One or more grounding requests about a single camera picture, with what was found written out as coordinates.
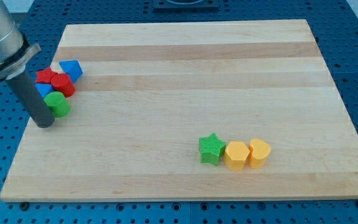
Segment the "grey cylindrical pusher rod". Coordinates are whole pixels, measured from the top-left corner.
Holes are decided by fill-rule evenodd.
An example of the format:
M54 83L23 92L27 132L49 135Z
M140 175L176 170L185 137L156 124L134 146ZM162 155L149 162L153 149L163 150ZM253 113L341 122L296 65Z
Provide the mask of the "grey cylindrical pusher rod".
M25 70L6 83L39 128L48 128L55 122L53 113Z

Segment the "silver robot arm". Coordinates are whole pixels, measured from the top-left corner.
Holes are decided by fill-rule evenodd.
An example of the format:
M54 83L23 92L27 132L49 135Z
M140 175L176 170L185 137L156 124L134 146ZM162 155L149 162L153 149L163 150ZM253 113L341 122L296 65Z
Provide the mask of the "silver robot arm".
M51 126L55 117L26 72L26 65L40 52L19 30L7 6L0 0L0 82L6 82L40 128Z

